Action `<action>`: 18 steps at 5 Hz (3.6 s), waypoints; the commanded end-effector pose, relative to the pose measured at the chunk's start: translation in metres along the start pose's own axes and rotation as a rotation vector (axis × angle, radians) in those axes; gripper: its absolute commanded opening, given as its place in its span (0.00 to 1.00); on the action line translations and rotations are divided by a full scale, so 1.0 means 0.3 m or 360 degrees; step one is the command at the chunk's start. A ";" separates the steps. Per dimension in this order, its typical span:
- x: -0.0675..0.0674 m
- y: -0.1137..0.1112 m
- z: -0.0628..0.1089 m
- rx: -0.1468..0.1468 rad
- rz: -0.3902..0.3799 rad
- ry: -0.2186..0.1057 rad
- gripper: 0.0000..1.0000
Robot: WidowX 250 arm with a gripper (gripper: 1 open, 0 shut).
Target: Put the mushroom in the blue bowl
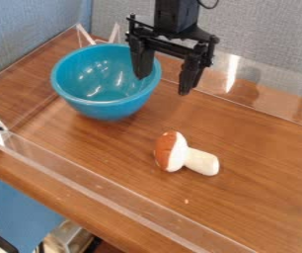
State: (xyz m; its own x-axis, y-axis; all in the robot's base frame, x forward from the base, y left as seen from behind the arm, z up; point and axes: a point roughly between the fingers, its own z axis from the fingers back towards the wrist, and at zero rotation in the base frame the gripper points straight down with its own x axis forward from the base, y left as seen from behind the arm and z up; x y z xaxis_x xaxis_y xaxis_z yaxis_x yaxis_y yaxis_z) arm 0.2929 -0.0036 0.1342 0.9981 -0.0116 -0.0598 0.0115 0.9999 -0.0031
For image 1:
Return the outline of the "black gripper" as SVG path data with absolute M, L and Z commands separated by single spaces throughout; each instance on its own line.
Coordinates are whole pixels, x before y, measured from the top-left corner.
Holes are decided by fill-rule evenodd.
M 170 33 L 138 21 L 135 15 L 130 15 L 126 20 L 126 42 L 137 78 L 143 79 L 150 75 L 153 54 L 157 51 L 177 57 L 183 60 L 178 74 L 178 95 L 186 95 L 197 85 L 204 67 L 212 65 L 220 39 L 195 25 L 189 26 L 181 33 Z

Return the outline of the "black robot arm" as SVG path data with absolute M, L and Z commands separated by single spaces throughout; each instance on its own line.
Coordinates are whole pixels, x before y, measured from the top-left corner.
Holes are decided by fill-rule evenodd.
M 150 22 L 134 13 L 126 18 L 133 71 L 138 79 L 150 75 L 158 51 L 183 60 L 177 93 L 183 96 L 197 86 L 204 69 L 213 63 L 220 39 L 197 26 L 198 9 L 210 9 L 200 0 L 154 0 Z

